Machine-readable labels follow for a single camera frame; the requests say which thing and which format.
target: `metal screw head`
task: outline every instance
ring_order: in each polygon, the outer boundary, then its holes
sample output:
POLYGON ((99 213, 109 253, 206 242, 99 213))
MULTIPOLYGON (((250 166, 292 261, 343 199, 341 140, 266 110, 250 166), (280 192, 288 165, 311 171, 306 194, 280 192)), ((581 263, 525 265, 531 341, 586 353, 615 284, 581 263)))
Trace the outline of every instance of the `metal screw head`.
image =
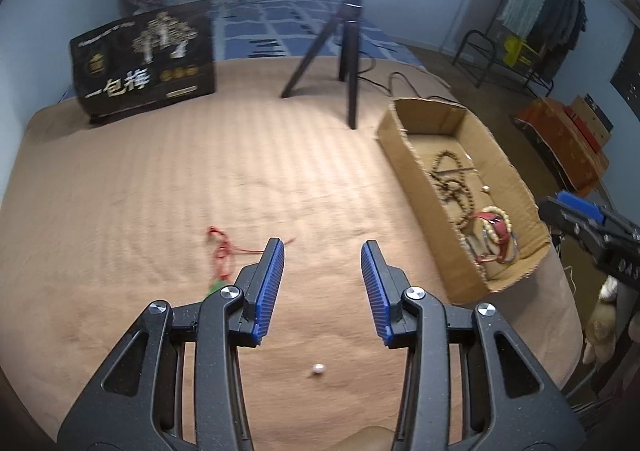
POLYGON ((154 301, 149 305, 149 312, 151 314, 162 314, 166 310, 166 303, 164 301, 154 301))
POLYGON ((239 295, 240 289, 238 287, 231 286, 220 289, 220 296, 225 299, 233 299, 235 297, 238 297, 239 295))
POLYGON ((427 295, 424 289, 420 287, 409 287, 404 293, 409 299, 422 299, 427 295))
POLYGON ((480 315, 491 317, 495 314, 495 306, 491 303, 481 303, 478 305, 478 312, 480 315))

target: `tripod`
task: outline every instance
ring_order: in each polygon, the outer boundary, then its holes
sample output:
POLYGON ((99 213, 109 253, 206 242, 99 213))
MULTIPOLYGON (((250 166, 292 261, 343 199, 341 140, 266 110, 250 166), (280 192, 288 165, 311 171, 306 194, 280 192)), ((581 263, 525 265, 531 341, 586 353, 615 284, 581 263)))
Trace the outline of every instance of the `tripod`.
POLYGON ((358 68, 360 62, 360 19, 362 17, 362 0, 343 0, 338 11, 324 26, 314 44, 306 53, 305 58, 291 76, 280 95, 286 99, 291 97, 291 92, 300 81, 300 78, 316 58, 326 40, 335 34, 338 25, 342 24, 342 45, 340 48, 340 70, 338 79, 346 81, 349 78, 349 110, 347 124, 352 130, 357 128, 356 119, 358 114, 358 68))

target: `cardboard box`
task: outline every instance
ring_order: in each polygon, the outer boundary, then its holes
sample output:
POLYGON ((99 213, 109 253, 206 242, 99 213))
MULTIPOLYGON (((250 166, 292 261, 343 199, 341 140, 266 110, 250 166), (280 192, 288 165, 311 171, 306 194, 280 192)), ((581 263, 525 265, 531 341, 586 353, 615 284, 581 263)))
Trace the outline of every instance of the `cardboard box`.
POLYGON ((611 133, 600 120, 596 111, 582 97, 576 97, 574 102, 571 103, 571 107, 589 129, 599 147, 603 148, 611 139, 611 133))
POLYGON ((454 304, 478 301, 530 275, 551 244, 529 189, 489 130, 461 105, 437 100, 401 99, 387 110, 378 139, 396 171, 454 304), (511 265, 479 265, 455 224, 460 207, 444 202, 431 170, 442 150, 458 154, 476 210, 488 205, 504 209, 518 239, 511 265), (482 187, 489 186, 489 193, 482 187))

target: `red string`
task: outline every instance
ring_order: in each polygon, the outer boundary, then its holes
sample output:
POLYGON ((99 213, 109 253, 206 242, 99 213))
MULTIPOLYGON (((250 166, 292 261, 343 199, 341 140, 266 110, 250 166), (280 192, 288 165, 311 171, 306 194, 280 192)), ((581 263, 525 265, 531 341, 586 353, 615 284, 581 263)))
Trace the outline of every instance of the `red string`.
MULTIPOLYGON (((217 236, 220 239, 220 243, 215 251, 211 254, 213 259, 214 279, 220 279, 227 283, 232 282, 232 273, 235 266, 235 254, 262 254, 262 251, 252 251, 251 249, 243 249, 231 243, 229 235, 222 229, 218 229, 215 226, 211 226, 207 229, 207 237, 211 239, 213 236, 217 236)), ((285 241, 285 245, 289 245, 295 238, 290 238, 285 241)))

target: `black cable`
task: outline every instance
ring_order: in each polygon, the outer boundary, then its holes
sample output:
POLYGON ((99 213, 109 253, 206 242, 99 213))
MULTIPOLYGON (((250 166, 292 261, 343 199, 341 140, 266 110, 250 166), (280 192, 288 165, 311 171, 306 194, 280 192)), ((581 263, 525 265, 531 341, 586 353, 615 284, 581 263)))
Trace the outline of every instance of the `black cable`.
POLYGON ((448 103, 452 103, 454 105, 459 105, 460 103, 455 101, 454 99, 449 99, 448 97, 443 97, 443 96, 429 96, 429 97, 425 97, 425 99, 441 99, 442 101, 446 101, 448 103))
POLYGON ((418 98, 422 98, 420 95, 420 92, 417 91, 417 89, 415 88, 415 86, 411 83, 411 81, 409 81, 409 78, 404 75, 402 72, 392 72, 389 74, 389 80, 388 80, 388 84, 389 84, 389 94, 391 95, 391 97, 395 96, 394 94, 394 77, 396 76, 401 76, 402 79, 404 79, 404 81, 411 87, 411 89, 414 91, 414 94, 416 97, 418 98))
POLYGON ((368 56, 368 57, 369 57, 369 59, 371 60, 371 66, 370 66, 370 67, 368 67, 368 68, 366 68, 366 69, 364 69, 364 70, 361 70, 360 72, 358 72, 358 75, 366 74, 367 72, 371 72, 373 69, 375 69, 375 67, 376 67, 376 63, 377 63, 377 62, 376 62, 376 58, 374 58, 374 57, 373 57, 371 54, 369 54, 368 52, 364 52, 363 50, 361 50, 361 51, 360 51, 360 54, 364 54, 365 56, 368 56))
POLYGON ((371 83, 372 85, 375 85, 379 88, 382 88, 385 91, 385 95, 387 97, 393 97, 391 95, 391 92, 389 91, 389 89, 387 87, 385 87, 383 84, 381 83, 376 83, 375 81, 372 81, 371 79, 368 79, 366 77, 362 77, 362 76, 358 76, 358 79, 360 79, 361 81, 366 81, 367 83, 371 83))

